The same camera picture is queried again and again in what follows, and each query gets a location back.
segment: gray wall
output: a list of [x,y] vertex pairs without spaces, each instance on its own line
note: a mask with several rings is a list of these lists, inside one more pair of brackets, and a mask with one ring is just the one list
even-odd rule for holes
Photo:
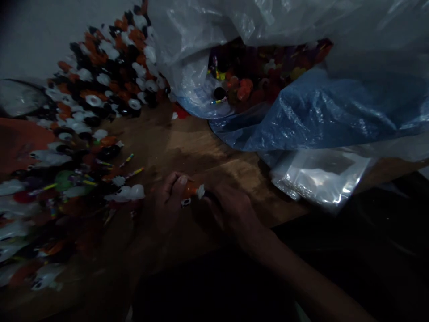
[[87,26],[112,25],[141,0],[3,0],[0,78],[38,83],[57,72],[57,62],[82,41]]

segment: hand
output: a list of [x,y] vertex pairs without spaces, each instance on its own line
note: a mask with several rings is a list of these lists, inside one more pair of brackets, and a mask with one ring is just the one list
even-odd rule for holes
[[187,181],[185,174],[173,172],[155,189],[151,206],[157,232],[166,234],[177,222]]
[[212,192],[219,201],[217,203],[211,198],[203,198],[209,204],[220,228],[230,233],[250,255],[263,252],[264,245],[273,232],[259,221],[250,198],[227,184],[209,186],[206,190]]

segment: table surface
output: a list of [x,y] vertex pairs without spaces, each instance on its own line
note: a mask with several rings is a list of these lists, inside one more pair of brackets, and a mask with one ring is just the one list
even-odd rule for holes
[[[143,110],[136,119],[119,118],[104,126],[117,135],[125,146],[117,163],[131,153],[135,157],[127,170],[141,166],[145,171],[132,178],[141,182],[145,191],[171,171],[184,172],[197,180],[216,176],[244,190],[250,196],[260,220],[273,227],[310,211],[306,202],[296,203],[274,187],[268,177],[269,169],[256,153],[235,151],[219,140],[207,121],[194,117],[171,120],[169,104],[153,110]],[[428,161],[411,163],[400,159],[381,159],[362,179],[357,191],[429,165]],[[132,224],[127,216],[115,216],[103,237],[97,256],[98,267],[108,266],[115,254],[124,251],[130,239]],[[163,270],[219,248],[225,241],[205,205],[192,203],[184,208],[171,238],[164,247],[156,270]],[[15,289],[0,294],[0,311],[22,321],[36,321],[67,309],[83,300],[88,274],[94,272],[74,258],[59,276],[64,282],[60,292],[43,289],[28,292]]]

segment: human arm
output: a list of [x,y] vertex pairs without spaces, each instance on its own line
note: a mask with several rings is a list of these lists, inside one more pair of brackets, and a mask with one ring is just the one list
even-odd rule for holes
[[255,260],[287,282],[310,317],[321,321],[375,321],[356,301],[308,265],[257,218],[249,197],[220,184],[205,197],[221,229]]
[[[136,217],[132,243],[112,265],[88,279],[91,291],[85,307],[72,320],[125,320],[140,278],[156,268],[164,241],[179,217],[186,181],[185,175],[173,172],[147,197],[144,210]],[[126,205],[124,208],[117,216],[126,215]]]

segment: dark floor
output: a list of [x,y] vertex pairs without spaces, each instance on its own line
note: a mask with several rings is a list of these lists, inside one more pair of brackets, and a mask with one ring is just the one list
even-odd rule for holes
[[[337,218],[313,213],[274,232],[379,321],[429,321],[429,183],[374,188]],[[288,288],[233,245],[142,281],[136,321],[294,320]]]

